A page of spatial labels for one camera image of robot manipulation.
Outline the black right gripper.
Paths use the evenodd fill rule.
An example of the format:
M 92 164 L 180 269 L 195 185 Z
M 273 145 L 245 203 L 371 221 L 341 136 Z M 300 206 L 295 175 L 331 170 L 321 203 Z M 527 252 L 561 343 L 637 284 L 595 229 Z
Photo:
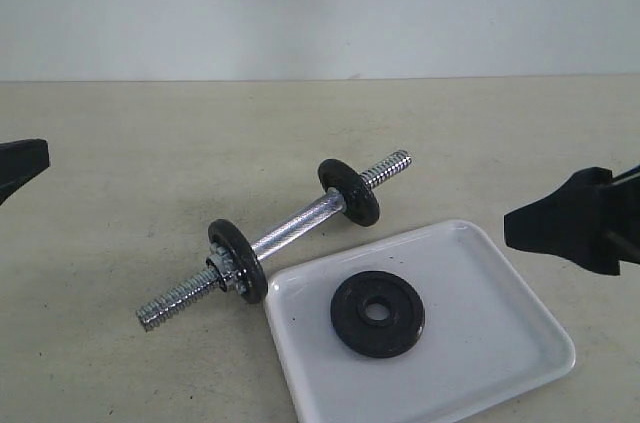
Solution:
M 601 167 L 579 170 L 546 197 L 506 214 L 503 222 L 512 249 L 618 276 L 619 259 L 639 262 L 639 166 L 614 178 Z

